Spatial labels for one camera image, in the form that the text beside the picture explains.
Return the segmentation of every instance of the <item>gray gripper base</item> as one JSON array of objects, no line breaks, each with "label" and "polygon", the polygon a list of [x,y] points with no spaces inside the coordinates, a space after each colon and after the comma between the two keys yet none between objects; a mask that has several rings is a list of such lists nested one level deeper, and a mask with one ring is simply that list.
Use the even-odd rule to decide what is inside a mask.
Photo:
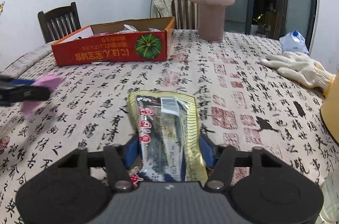
[{"label": "gray gripper base", "polygon": [[115,195],[88,224],[250,224],[227,198],[204,191],[198,182],[141,183]]}]

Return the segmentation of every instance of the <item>vase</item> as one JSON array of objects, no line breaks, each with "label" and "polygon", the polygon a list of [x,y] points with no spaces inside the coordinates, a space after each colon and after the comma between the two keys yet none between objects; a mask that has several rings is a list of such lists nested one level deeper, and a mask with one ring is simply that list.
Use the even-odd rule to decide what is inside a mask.
[{"label": "vase", "polygon": [[189,0],[198,6],[198,35],[207,41],[222,41],[224,35],[225,7],[235,0]]}]

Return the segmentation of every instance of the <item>open box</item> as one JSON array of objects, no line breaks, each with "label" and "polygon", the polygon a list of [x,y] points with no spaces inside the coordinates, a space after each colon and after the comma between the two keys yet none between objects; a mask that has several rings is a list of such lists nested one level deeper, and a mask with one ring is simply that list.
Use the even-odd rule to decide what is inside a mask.
[{"label": "open box", "polygon": [[[116,34],[124,30],[124,24],[134,26],[139,32]],[[88,25],[51,46],[58,66],[95,61],[166,61],[174,26],[174,17]],[[149,28],[160,31],[151,32]]]}]

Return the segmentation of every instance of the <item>calligraphy tablecloth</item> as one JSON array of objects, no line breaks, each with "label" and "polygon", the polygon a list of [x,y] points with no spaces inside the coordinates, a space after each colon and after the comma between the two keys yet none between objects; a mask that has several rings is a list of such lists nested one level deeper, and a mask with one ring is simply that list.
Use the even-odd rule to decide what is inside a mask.
[{"label": "calligraphy tablecloth", "polygon": [[[276,40],[225,33],[223,42],[176,31],[170,59],[162,63],[96,63],[57,67],[49,54],[20,77],[54,72],[65,78],[53,97],[31,116],[20,104],[0,111],[0,221],[22,222],[15,205],[20,185],[77,147],[102,150],[135,133],[128,93],[178,91],[194,95],[200,132],[216,144],[242,151],[262,146],[321,183],[338,164],[338,146],[319,116],[322,97],[259,63],[280,53]],[[248,175],[236,168],[233,182]],[[103,170],[94,170],[103,179]]]}]

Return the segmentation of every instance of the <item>pink paper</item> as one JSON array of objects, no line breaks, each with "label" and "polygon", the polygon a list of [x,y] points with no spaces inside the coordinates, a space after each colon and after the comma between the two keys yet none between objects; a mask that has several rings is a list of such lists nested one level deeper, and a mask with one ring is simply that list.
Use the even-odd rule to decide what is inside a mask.
[{"label": "pink paper", "polygon": [[[59,86],[60,83],[62,83],[63,78],[57,77],[54,75],[45,75],[42,78],[36,80],[34,83],[31,84],[31,86],[43,86],[47,87],[51,93],[54,92],[54,90]],[[41,104],[42,101],[36,102],[31,100],[25,100],[22,103],[21,106],[21,112],[24,116],[30,115],[34,109]]]}]

